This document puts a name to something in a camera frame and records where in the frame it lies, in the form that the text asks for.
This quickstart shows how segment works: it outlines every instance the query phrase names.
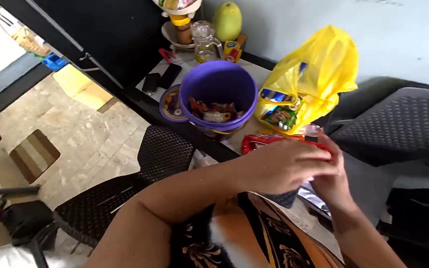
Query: purple tin lid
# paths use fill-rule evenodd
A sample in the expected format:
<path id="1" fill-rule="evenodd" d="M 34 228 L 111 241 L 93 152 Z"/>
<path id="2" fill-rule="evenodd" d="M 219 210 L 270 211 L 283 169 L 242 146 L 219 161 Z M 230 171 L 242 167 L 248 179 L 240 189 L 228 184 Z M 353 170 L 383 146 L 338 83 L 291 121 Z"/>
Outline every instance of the purple tin lid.
<path id="1" fill-rule="evenodd" d="M 174 110 L 168 109 L 168 104 L 166 103 L 167 97 L 171 96 L 172 98 L 176 98 L 176 101 L 178 102 L 177 106 L 179 107 L 181 105 L 179 93 L 180 93 L 180 84 L 171 86 L 162 94 L 162 97 L 160 98 L 159 107 L 160 107 L 160 113 L 164 118 L 173 122 L 182 123 L 182 122 L 188 121 L 188 118 L 183 115 L 182 109 L 180 108 L 177 108 Z"/>

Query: person's left hand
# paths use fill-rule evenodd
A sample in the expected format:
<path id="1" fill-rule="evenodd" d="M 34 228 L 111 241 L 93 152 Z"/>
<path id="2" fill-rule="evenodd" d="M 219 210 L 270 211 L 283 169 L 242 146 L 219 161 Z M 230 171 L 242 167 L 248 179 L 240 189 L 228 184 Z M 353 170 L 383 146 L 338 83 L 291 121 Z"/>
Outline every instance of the person's left hand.
<path id="1" fill-rule="evenodd" d="M 329 152 L 291 139 L 264 146 L 225 162 L 233 170 L 228 183 L 242 191 L 282 194 L 297 189 L 307 178 L 337 175 L 339 169 L 328 161 Z"/>

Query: hand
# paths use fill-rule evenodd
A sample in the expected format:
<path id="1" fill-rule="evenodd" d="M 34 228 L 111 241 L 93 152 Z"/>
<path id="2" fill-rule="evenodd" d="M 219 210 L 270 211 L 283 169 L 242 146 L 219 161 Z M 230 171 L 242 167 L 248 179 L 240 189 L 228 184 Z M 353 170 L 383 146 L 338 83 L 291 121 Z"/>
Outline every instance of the hand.
<path id="1" fill-rule="evenodd" d="M 329 148 L 332 155 L 330 164 L 338 169 L 335 175 L 320 175 L 314 176 L 314 180 L 310 182 L 316 194 L 325 201 L 327 206 L 340 210 L 357 209 L 357 205 L 352 199 L 349 190 L 349 182 L 344 168 L 344 157 L 342 150 L 329 137 L 322 134 L 318 137 L 319 143 Z"/>
<path id="2" fill-rule="evenodd" d="M 329 152 L 292 139 L 261 147 L 226 163 L 234 171 L 229 180 L 241 192 L 282 194 L 297 189 L 310 177 L 338 175 L 337 167 L 328 163 L 331 159 Z"/>

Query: purple bucket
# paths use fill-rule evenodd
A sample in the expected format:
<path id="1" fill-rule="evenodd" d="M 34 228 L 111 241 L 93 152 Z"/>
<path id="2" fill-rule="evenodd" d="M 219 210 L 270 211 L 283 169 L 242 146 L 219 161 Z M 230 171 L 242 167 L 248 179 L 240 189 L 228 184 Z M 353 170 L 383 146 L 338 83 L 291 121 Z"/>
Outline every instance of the purple bucket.
<path id="1" fill-rule="evenodd" d="M 249 120 L 256 107 L 257 91 L 253 77 L 238 64 L 207 62 L 194 67 L 183 79 L 180 87 L 180 108 L 183 114 L 208 136 L 222 140 L 231 136 L 230 134 Z M 190 96 L 204 103 L 233 102 L 237 111 L 245 113 L 242 117 L 225 123 L 205 122 L 191 114 Z"/>

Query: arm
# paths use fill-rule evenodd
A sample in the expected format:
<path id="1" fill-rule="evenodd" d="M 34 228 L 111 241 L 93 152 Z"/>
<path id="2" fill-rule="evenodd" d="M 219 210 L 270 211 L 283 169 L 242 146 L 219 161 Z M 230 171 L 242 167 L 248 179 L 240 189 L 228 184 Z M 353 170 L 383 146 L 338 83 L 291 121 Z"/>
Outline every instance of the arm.
<path id="1" fill-rule="evenodd" d="M 338 169 L 327 163 L 330 159 L 329 152 L 290 140 L 170 176 L 121 208 L 84 267 L 167 267 L 170 224 L 240 192 L 280 194 L 296 189 L 305 178 L 335 175 Z"/>
<path id="2" fill-rule="evenodd" d="M 342 253 L 361 268 L 406 268 L 352 199 L 342 150 L 325 135 L 319 136 L 319 142 L 330 148 L 331 163 L 340 173 L 315 177 L 311 184 L 332 213 L 334 235 Z"/>

